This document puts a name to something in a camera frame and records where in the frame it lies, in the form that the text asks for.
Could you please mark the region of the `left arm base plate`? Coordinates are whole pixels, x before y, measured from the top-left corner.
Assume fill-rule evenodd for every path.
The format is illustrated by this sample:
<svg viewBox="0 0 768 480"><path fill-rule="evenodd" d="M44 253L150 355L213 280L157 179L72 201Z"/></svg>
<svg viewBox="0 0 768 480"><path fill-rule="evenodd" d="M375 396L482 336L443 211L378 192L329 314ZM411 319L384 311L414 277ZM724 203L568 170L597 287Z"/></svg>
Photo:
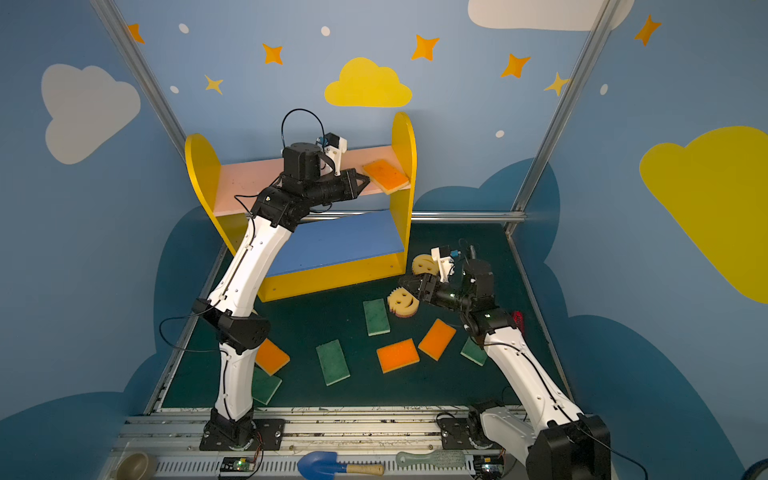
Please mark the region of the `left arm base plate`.
<svg viewBox="0 0 768 480"><path fill-rule="evenodd" d="M286 422L283 419L243 419L232 422L224 417L209 420L203 428L200 451L278 451Z"/></svg>

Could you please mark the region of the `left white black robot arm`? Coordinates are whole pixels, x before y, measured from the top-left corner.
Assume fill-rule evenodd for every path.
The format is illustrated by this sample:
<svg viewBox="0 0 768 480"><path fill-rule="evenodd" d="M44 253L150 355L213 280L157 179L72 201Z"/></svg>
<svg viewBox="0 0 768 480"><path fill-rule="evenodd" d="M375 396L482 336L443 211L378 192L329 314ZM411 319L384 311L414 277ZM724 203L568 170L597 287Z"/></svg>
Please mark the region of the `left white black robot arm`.
<svg viewBox="0 0 768 480"><path fill-rule="evenodd" d="M243 241L221 282L192 311L216 331L218 396L203 430L204 450L249 449L255 439L252 382L255 356L270 323L252 309L277 254L313 208L353 200L367 176L341 164L346 141L332 134L282 150L283 170L247 212Z"/></svg>

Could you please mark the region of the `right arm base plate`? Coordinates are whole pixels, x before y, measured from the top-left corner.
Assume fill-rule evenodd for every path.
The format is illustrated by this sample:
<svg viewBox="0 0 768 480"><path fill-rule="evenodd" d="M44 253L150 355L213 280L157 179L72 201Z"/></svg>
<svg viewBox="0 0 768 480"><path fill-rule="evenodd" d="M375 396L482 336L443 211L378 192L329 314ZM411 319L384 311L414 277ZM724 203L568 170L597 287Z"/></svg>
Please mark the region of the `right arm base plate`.
<svg viewBox="0 0 768 480"><path fill-rule="evenodd" d="M448 412L439 413L435 422L440 433L443 450L500 450L501 447L487 439L476 421L456 417Z"/></svg>

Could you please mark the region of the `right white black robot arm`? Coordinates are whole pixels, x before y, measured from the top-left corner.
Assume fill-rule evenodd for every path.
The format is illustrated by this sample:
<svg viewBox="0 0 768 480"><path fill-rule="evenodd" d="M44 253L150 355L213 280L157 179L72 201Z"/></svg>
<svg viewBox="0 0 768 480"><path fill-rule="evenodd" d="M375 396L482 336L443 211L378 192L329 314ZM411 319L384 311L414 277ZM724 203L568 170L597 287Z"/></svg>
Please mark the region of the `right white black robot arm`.
<svg viewBox="0 0 768 480"><path fill-rule="evenodd" d="M427 304L459 315L470 339L494 361L528 414L503 407L479 414L484 436L525 465L530 479L610 479L610 432L562 392L528 348L513 315L495 299L488 262L469 259L458 287L430 273L406 275L399 285Z"/></svg>

